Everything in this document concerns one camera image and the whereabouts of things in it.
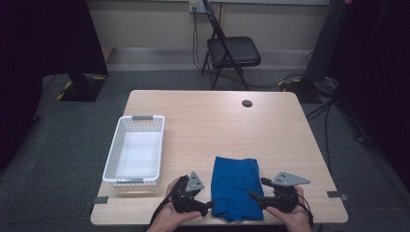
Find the dark curtain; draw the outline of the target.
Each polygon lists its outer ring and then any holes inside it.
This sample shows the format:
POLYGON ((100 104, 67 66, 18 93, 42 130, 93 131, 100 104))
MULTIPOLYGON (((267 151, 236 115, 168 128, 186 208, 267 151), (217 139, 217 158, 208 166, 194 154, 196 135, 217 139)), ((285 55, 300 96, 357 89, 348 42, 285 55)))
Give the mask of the dark curtain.
POLYGON ((353 0, 331 74, 410 190, 410 0, 353 0))
POLYGON ((0 0, 0 170, 31 127, 51 74, 107 74, 87 0, 0 0))

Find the black folding chair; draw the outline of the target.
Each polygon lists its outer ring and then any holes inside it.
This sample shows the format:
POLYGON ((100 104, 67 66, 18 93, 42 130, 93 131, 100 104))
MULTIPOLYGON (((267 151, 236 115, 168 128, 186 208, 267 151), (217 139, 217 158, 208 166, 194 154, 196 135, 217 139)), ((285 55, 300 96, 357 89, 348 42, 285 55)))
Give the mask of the black folding chair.
POLYGON ((249 87, 243 76, 243 68, 256 67, 261 62, 261 55, 250 37, 226 37, 220 27, 213 8, 209 0, 202 0, 205 14, 213 27, 213 34, 207 40, 207 53, 204 60, 205 68, 209 67, 209 61, 212 61, 212 67, 217 70, 215 77, 211 78, 212 90, 215 89, 223 69, 234 69, 239 76, 245 89, 249 87))

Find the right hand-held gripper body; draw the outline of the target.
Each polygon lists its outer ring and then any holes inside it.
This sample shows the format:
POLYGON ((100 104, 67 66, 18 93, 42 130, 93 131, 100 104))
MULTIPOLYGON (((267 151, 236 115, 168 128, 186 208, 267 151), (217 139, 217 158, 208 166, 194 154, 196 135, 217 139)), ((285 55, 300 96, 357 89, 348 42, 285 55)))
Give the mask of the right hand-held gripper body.
POLYGON ((271 200, 269 207, 277 208, 283 213, 292 212, 299 204, 295 187, 310 183, 310 180, 306 178, 287 172, 279 172, 279 174, 271 180, 274 184, 274 196, 269 198, 271 200))

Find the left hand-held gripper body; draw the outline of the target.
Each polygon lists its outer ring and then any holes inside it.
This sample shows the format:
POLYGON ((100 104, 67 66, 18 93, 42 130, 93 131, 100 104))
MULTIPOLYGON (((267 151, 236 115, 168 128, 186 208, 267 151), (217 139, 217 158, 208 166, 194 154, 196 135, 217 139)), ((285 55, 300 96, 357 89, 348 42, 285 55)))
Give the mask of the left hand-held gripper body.
POLYGON ((178 213, 198 212, 197 200, 194 197, 204 188, 203 183, 192 171, 182 176, 171 191, 171 202, 178 213))

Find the black stand base yellow tape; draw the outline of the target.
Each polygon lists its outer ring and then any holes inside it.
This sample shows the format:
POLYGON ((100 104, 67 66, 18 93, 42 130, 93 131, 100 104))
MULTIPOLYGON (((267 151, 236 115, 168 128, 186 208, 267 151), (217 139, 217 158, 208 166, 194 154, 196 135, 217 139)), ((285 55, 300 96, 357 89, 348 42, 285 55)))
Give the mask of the black stand base yellow tape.
POLYGON ((70 75, 70 81, 56 100, 60 102, 94 102, 104 84, 105 78, 102 76, 70 75))
POLYGON ((282 92, 294 93, 300 103, 321 103, 319 93, 313 82, 301 79, 282 80, 279 84, 282 92))

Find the person's left hand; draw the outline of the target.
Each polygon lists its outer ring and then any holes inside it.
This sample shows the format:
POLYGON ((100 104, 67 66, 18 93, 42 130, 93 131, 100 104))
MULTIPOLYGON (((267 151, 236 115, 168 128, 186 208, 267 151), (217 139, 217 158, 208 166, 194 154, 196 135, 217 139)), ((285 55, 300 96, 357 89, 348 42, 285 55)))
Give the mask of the person's left hand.
POLYGON ((169 194, 178 181, 179 179, 176 178, 167 186, 164 204, 161 205, 146 232, 173 232, 183 222, 200 217, 199 212, 178 213, 173 207, 169 194))

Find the grey covered stand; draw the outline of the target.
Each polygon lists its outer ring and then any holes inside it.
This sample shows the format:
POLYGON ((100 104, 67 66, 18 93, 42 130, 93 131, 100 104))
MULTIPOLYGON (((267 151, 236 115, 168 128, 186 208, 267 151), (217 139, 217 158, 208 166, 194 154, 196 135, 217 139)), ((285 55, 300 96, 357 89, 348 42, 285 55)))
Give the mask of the grey covered stand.
POLYGON ((306 80, 320 82, 325 78, 336 49, 346 10, 344 0, 330 0, 316 45, 305 70, 306 80))

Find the blue t-shirt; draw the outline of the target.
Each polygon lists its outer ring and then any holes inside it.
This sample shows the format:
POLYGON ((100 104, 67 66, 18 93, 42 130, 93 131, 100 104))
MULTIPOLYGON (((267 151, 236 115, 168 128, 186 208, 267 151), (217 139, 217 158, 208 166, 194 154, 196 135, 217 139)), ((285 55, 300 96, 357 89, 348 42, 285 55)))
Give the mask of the blue t-shirt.
POLYGON ((263 194, 257 160, 216 157, 211 183, 212 216, 228 222, 262 220, 262 210, 249 191, 263 194))

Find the white plastic basket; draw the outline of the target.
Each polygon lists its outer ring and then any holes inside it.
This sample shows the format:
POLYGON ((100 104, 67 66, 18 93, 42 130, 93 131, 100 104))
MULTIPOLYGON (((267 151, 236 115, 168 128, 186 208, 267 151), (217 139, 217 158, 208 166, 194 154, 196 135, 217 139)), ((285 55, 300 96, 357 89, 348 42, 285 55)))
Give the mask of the white plastic basket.
POLYGON ((160 182, 165 119, 122 116, 117 123, 102 180, 116 188, 154 187, 160 182))

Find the person's right hand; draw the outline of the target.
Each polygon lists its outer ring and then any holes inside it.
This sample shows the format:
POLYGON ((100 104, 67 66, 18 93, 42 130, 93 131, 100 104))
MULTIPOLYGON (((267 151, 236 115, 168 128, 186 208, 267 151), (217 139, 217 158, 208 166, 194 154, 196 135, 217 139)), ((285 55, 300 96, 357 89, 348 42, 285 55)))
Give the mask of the person's right hand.
POLYGON ((299 205, 291 213, 283 213, 274 207, 267 207, 266 211, 281 220, 288 232, 313 232, 304 202, 304 190, 299 186, 296 186, 295 190, 298 194, 299 205))

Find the white wall socket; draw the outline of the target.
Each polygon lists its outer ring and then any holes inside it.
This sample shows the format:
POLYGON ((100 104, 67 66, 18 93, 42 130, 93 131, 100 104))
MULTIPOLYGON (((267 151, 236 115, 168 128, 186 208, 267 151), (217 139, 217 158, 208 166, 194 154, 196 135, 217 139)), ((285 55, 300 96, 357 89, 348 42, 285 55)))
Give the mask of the white wall socket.
POLYGON ((205 10, 202 0, 189 0, 189 12, 203 14, 205 10))

